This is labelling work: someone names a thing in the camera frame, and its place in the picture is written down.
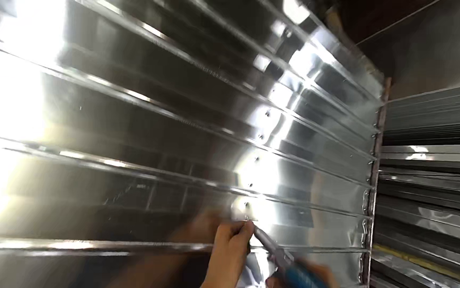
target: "metal corner post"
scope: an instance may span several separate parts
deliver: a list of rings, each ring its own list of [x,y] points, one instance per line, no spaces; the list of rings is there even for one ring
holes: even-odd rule
[[[377,160],[374,161],[372,165],[372,174],[370,177],[370,185],[373,187],[370,189],[368,206],[366,210],[366,215],[370,216],[371,219],[367,222],[367,238],[365,240],[365,247],[368,252],[365,254],[363,259],[363,274],[362,279],[363,283],[370,287],[370,264],[371,264],[371,253],[372,253],[372,240],[374,232],[374,216],[375,216],[375,207],[376,207],[376,195],[377,195],[377,181],[379,179],[379,159],[381,154],[381,143],[383,140],[383,131],[385,130],[385,120],[387,114],[387,102],[390,95],[390,88],[392,86],[392,78],[388,77],[385,79],[385,90],[381,96],[381,100],[385,103],[378,112],[377,115],[377,128],[379,133],[376,134],[376,140],[374,142],[374,156]]]

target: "yellow tape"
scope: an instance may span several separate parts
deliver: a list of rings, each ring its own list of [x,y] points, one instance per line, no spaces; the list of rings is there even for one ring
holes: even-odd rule
[[[394,250],[392,248],[389,248],[389,247],[386,247],[386,246],[383,246],[383,245],[379,245],[379,244],[374,244],[374,249],[377,249],[381,252],[385,252],[385,253],[388,253],[388,254],[392,254],[396,257],[399,257],[399,258],[402,258],[406,261],[409,261],[411,263],[414,263],[414,264],[417,264],[418,266],[422,266],[424,268],[427,268],[429,270],[432,270],[432,271],[436,271],[440,274],[444,274],[446,276],[450,276],[452,278],[455,278],[455,279],[458,279],[460,280],[460,274],[456,273],[456,272],[453,272],[453,271],[450,271],[448,270],[447,268],[443,267],[443,266],[440,266],[440,265],[437,265],[437,264],[434,264],[430,261],[427,261],[425,259],[422,259],[422,258],[418,258],[416,256],[413,256],[413,255],[410,255],[410,254],[407,254],[407,253],[404,253],[404,252],[400,252],[400,251],[397,251],[397,250]]]

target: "blue tool handle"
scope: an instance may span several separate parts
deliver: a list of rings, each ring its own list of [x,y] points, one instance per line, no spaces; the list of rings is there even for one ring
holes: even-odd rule
[[[283,277],[289,288],[327,288],[319,276],[297,263],[287,267]]]

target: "dark ceiling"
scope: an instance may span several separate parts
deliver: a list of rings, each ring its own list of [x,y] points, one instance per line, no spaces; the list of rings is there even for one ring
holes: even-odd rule
[[[340,0],[339,12],[347,35],[359,43],[434,0]]]

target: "corrugated metal wall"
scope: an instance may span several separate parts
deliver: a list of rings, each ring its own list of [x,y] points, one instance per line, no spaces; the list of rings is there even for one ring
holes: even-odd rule
[[[0,0],[0,287],[199,286],[246,203],[367,284],[383,80],[364,62],[296,1]],[[251,245],[239,286],[264,287]]]

